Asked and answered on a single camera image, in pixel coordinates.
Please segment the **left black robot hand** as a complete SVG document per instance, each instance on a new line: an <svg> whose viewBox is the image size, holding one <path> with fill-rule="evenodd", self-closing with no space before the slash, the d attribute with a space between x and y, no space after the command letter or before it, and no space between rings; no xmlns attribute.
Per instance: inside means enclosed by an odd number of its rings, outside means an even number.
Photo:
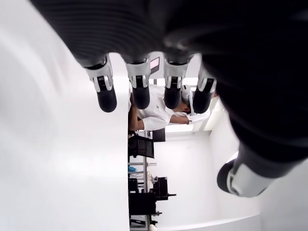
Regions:
<svg viewBox="0 0 308 231"><path fill-rule="evenodd" d="M256 197L308 157L308 3L305 0L34 0L93 82L100 108L117 101L108 57L126 63L134 103L150 101L149 55L165 56L174 108L191 57L202 55L191 108L216 91L239 139L218 186Z"/></svg>

